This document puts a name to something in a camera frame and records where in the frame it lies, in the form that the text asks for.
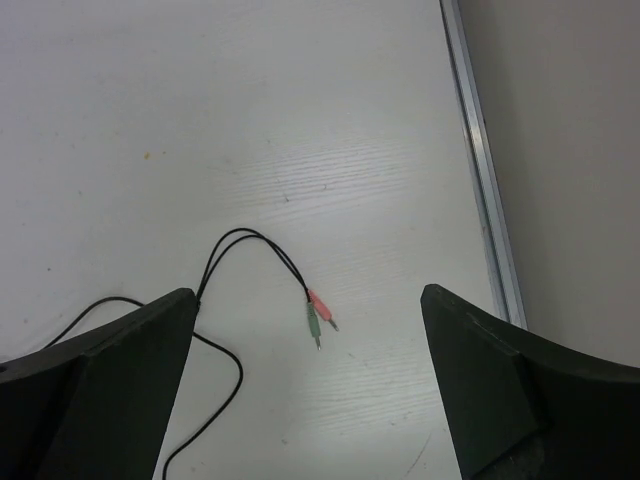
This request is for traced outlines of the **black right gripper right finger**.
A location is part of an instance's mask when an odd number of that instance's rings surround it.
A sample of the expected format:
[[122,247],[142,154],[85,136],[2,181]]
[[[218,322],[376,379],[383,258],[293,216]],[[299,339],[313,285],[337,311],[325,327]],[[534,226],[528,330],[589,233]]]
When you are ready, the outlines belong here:
[[638,369],[553,343],[437,284],[421,309],[462,478],[638,478]]

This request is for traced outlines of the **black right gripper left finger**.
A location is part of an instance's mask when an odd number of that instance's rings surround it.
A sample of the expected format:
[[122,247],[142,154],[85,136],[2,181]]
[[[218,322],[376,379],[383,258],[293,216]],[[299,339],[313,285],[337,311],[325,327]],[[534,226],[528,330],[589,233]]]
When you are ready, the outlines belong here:
[[2,478],[152,478],[195,319],[180,288],[2,363]]

